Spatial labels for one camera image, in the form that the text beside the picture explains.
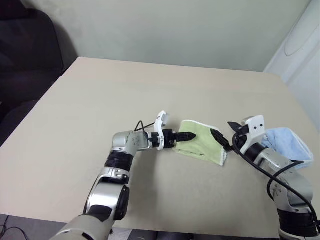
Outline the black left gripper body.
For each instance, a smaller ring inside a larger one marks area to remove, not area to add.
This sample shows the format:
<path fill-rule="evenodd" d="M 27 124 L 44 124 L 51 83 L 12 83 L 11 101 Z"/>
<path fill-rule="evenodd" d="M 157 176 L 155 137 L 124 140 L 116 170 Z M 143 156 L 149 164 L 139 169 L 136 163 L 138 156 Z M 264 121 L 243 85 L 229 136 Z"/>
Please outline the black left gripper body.
<path fill-rule="evenodd" d="M 172 129 L 164 129 L 163 131 L 164 136 L 164 149 L 171 149 L 175 147 L 176 142 L 176 132 Z"/>

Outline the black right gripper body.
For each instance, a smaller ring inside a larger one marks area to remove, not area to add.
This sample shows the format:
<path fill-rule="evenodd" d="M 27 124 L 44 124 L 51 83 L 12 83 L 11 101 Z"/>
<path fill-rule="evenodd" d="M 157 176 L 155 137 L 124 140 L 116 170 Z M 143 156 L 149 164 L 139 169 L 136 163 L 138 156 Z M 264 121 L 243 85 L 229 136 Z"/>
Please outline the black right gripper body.
<path fill-rule="evenodd" d="M 247 142 L 247 134 L 250 132 L 249 126 L 244 125 L 239 131 L 234 132 L 232 148 L 234 152 L 238 152 Z"/>

